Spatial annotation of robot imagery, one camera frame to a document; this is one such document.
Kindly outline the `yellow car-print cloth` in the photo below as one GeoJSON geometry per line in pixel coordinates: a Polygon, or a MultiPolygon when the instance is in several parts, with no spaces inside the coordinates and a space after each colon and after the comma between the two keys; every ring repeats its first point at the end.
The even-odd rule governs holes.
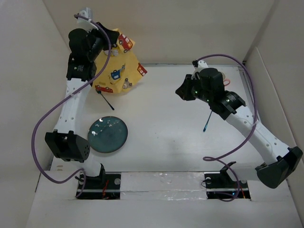
{"type": "Polygon", "coordinates": [[[102,51],[95,60],[97,71],[100,71],[110,54],[105,70],[92,85],[98,93],[127,93],[147,74],[147,70],[133,53],[135,42],[119,29],[114,31],[117,31],[119,36],[111,51],[102,51]]]}

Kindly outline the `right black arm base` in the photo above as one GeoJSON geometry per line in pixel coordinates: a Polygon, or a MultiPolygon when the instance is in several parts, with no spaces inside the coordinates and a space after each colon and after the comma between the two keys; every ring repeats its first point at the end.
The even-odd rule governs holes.
{"type": "Polygon", "coordinates": [[[220,171],[208,171],[204,173],[201,186],[206,189],[207,199],[230,201],[236,199],[251,199],[247,182],[242,183],[232,180],[228,174],[228,167],[224,166],[220,171]]]}

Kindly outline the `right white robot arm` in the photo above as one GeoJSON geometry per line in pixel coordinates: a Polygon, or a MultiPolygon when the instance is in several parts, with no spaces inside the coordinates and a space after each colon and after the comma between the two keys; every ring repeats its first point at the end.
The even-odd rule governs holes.
{"type": "Polygon", "coordinates": [[[199,99],[207,103],[213,113],[236,128],[262,157],[263,163],[258,166],[233,161],[232,167],[219,176],[223,186],[231,187],[238,180],[258,180],[275,189],[295,171],[302,150],[289,147],[258,121],[237,93],[225,89],[223,75],[217,69],[200,68],[187,74],[175,93],[185,101],[199,99]]]}

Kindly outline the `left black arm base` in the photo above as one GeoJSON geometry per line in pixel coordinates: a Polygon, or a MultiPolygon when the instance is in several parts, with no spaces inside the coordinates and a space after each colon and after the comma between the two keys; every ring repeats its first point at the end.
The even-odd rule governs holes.
{"type": "Polygon", "coordinates": [[[76,177],[78,186],[76,198],[80,200],[119,200],[121,187],[121,173],[106,173],[103,180],[97,177],[87,177],[83,185],[84,175],[76,177]]]}

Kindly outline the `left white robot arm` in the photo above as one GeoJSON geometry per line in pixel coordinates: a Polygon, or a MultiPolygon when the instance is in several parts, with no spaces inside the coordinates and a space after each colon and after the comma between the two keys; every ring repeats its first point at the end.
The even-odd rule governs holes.
{"type": "Polygon", "coordinates": [[[103,50],[117,42],[119,32],[97,23],[91,29],[76,28],[69,32],[69,48],[66,75],[66,98],[52,132],[47,132],[45,142],[56,158],[71,162],[85,170],[90,184],[95,188],[105,185],[102,165],[90,155],[88,140],[80,135],[82,112],[86,97],[96,75],[95,60],[103,50]]]}

